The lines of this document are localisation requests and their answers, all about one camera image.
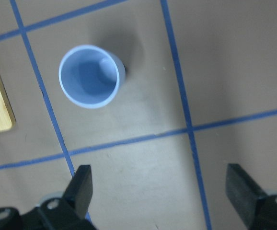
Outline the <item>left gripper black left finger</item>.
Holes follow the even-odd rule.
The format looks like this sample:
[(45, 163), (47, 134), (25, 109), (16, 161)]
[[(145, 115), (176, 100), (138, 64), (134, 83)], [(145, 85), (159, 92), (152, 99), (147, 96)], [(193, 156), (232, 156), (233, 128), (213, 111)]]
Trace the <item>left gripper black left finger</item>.
[(78, 167), (62, 198), (80, 218), (86, 218), (92, 199), (92, 169), (90, 165)]

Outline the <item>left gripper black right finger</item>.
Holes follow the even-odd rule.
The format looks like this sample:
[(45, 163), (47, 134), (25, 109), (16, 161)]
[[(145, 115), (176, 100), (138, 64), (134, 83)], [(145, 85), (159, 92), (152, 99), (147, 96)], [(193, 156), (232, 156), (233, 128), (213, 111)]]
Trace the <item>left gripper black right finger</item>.
[(266, 193), (237, 163), (226, 169), (225, 193), (243, 224), (251, 228), (265, 203)]

